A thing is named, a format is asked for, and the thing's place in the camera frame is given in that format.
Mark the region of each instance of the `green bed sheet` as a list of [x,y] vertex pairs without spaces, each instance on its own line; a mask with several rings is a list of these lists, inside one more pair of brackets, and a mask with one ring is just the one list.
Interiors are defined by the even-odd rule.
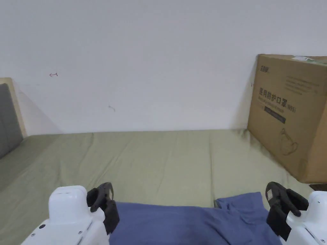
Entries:
[[213,207],[219,197],[264,196],[269,181],[306,198],[312,192],[247,130],[31,136],[0,160],[0,244],[21,243],[48,218],[55,188],[90,190],[107,181],[117,201],[159,205]]

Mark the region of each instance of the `pen mark on wall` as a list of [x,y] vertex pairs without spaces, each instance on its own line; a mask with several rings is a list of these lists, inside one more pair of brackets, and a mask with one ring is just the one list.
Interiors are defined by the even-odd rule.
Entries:
[[111,108],[111,109],[113,109],[114,112],[116,112],[116,109],[113,108],[112,106],[108,106],[108,108]]

